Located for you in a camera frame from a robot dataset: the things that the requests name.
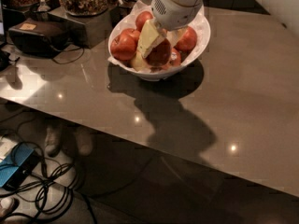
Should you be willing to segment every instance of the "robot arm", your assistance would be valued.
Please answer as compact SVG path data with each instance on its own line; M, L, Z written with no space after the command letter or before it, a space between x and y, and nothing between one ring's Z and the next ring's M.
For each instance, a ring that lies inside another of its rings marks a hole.
M168 31L188 25L203 5L203 0L152 0L156 21Z

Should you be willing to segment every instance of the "countertop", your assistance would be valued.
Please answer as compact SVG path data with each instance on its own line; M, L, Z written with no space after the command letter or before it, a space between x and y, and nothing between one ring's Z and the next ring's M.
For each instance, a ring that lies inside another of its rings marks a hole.
M268 15L206 17L204 53L160 82L109 63L108 35L55 58L66 64L7 45L21 59L0 74L0 97L299 196L299 38Z

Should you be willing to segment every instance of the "bowl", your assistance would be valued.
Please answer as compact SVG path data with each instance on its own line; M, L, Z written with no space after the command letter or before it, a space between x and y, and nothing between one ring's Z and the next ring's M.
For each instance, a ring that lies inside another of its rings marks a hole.
M128 67L125 63L115 59L111 55L110 45L113 39L121 33L121 31L125 28L134 28L135 29L135 18L138 16L139 13L143 11L151 12L150 6L140 5L140 3L136 3L133 7L131 13L127 15L124 19L122 19L112 30L108 40L108 50L110 53L110 57L108 60L115 65L118 65L123 70L128 71L134 76L140 77L147 81L159 81L161 79L167 79L174 74L182 71L185 69L189 64L191 64L194 60L196 60L205 50L209 38L210 38L210 26L209 23L204 15L204 7L200 9L198 14L196 15L195 19L189 24L197 33L197 44L192 52L186 57L186 59L181 63L180 66L177 67L170 67L167 70L151 72L150 70L142 70L136 71L134 68Z

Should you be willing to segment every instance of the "apple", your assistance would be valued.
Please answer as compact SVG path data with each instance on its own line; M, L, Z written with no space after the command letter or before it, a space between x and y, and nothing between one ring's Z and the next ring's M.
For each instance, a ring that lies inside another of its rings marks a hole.
M141 32L144 23L147 20L150 20L152 18L153 18L153 16L152 16L152 14L149 11L143 11L143 12L141 12L137 16L137 18L135 20L136 30L138 30L139 32Z
M168 63L170 66L180 66L181 64L180 53L174 48L171 49L171 55Z
M135 56L131 59L129 64L136 71L141 71L146 68L150 69L150 66L148 65L147 61L142 57L139 51L136 52Z
M157 47L153 48L146 61L152 66L162 66L168 63L171 54L171 44L165 39Z
M123 29L122 34L128 34L130 35L136 43L138 43L138 40L139 40L139 37L140 37L140 32L134 28L126 28L126 29Z
M116 36L110 45L111 55L120 61L131 60L136 53L137 44L128 34Z
M175 48L180 51L191 52L195 48L196 43L197 33L191 26L188 26L184 35L175 45Z

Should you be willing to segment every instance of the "person's foot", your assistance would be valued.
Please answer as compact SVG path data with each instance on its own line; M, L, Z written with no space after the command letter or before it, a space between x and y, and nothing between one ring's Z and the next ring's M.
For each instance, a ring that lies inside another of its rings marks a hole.
M49 125L47 127L47 136L45 140L45 152L50 157L55 157L61 148L61 138L63 133L63 125L57 127Z
M0 218L10 214L16 206L16 200L12 197L4 198L0 201Z
M91 129L79 126L76 130L78 154L88 156L93 151L93 137Z

